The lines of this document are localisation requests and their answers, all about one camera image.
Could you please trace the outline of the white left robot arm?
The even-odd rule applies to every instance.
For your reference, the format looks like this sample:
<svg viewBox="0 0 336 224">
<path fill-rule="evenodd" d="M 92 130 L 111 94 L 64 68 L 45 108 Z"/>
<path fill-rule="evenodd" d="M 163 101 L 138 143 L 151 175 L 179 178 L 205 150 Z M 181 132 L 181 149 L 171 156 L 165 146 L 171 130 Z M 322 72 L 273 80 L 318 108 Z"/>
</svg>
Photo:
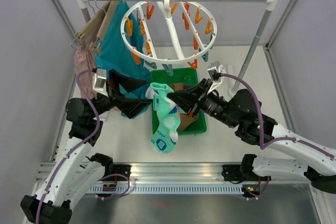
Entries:
<svg viewBox="0 0 336 224">
<path fill-rule="evenodd" d="M 119 181 L 129 182 L 129 175 L 114 167 L 113 159 L 96 153 L 87 158 L 100 137 L 103 121 L 99 116 L 114 107 L 132 119 L 148 105 L 150 99 L 127 98 L 125 95 L 148 84 L 114 69 L 87 69 L 77 74 L 77 86 L 83 98 L 72 98 L 66 105 L 67 121 L 72 123 L 69 139 L 61 158 L 34 195 L 20 202 L 25 217 L 31 223 L 69 223 L 79 200 L 97 182 L 112 180 L 96 197 L 114 198 Z"/>
</svg>

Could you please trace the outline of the white round clip hanger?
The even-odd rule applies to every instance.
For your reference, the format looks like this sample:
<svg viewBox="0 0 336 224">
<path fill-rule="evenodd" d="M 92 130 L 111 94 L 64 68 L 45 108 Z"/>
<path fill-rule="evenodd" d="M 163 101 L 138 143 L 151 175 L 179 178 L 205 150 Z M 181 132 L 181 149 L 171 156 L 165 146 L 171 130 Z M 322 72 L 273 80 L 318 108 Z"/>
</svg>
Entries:
<svg viewBox="0 0 336 224">
<path fill-rule="evenodd" d="M 158 53 L 156 32 L 148 22 L 159 11 L 163 16 L 165 38 L 174 50 L 172 56 Z M 189 34 L 193 51 L 185 53 L 179 39 L 177 25 Z M 188 64 L 193 69 L 198 68 L 198 60 L 208 61 L 208 53 L 212 49 L 217 36 L 217 23 L 210 11 L 198 2 L 172 2 L 162 0 L 155 3 L 140 1 L 132 6 L 122 17 L 120 24 L 122 40 L 129 49 L 134 61 L 139 64 L 144 61 L 150 68 L 162 65 L 168 75 L 173 74 L 173 65 Z"/>
</svg>

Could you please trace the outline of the mint patterned sock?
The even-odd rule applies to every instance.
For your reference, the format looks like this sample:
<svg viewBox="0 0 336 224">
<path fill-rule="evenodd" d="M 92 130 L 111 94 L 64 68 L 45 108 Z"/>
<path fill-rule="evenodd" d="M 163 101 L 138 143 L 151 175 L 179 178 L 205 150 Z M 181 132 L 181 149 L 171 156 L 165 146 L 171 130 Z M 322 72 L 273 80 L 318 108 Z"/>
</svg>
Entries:
<svg viewBox="0 0 336 224">
<path fill-rule="evenodd" d="M 151 138 L 152 144 L 162 153 L 174 150 L 177 140 L 177 129 L 181 123 L 179 106 L 167 96 L 174 90 L 167 84 L 152 82 L 145 96 L 153 100 L 152 107 L 156 112 L 159 125 Z"/>
</svg>

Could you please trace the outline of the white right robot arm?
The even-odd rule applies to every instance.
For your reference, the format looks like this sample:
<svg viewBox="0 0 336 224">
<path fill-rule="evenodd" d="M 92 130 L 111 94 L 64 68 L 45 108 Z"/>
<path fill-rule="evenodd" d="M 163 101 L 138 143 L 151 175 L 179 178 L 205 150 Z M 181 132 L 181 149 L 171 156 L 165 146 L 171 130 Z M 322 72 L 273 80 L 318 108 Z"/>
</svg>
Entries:
<svg viewBox="0 0 336 224">
<path fill-rule="evenodd" d="M 335 194 L 335 149 L 310 141 L 262 114 L 261 102 L 249 85 L 225 101 L 211 81 L 203 79 L 187 90 L 169 93 L 167 97 L 190 116 L 203 111 L 210 117 L 235 129 L 243 142 L 277 150 L 290 159 L 272 159 L 246 154 L 239 172 L 244 181 L 255 179 L 302 178 L 325 193 Z"/>
</svg>

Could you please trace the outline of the brown ribbed sock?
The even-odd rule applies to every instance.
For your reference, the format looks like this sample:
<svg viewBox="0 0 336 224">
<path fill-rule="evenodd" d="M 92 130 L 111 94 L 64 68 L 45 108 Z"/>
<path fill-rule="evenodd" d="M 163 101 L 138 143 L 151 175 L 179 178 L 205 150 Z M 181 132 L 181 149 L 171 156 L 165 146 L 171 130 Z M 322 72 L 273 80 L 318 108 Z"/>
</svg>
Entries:
<svg viewBox="0 0 336 224">
<path fill-rule="evenodd" d="M 177 132 L 185 131 L 192 123 L 196 122 L 199 119 L 199 115 L 190 117 L 187 114 L 181 113 L 180 114 L 180 125 L 177 128 Z"/>
</svg>

